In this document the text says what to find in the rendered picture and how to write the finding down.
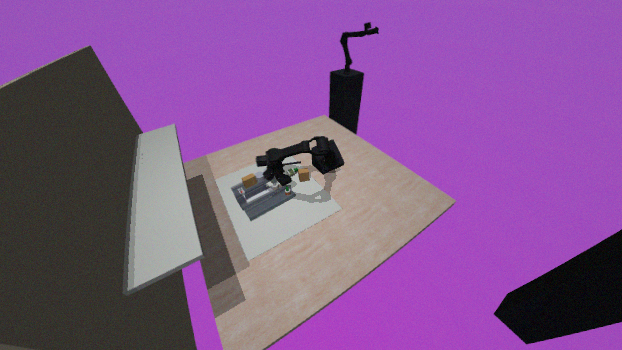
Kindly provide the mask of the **brown block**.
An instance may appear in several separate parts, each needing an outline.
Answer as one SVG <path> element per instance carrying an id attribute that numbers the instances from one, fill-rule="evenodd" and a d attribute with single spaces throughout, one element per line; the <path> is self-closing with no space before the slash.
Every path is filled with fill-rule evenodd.
<path id="1" fill-rule="evenodd" d="M 243 184 L 244 184 L 246 189 L 251 187 L 251 186 L 253 186 L 253 185 L 255 185 L 255 184 L 257 184 L 256 178 L 255 178 L 253 173 L 243 177 L 242 181 L 243 181 Z"/>

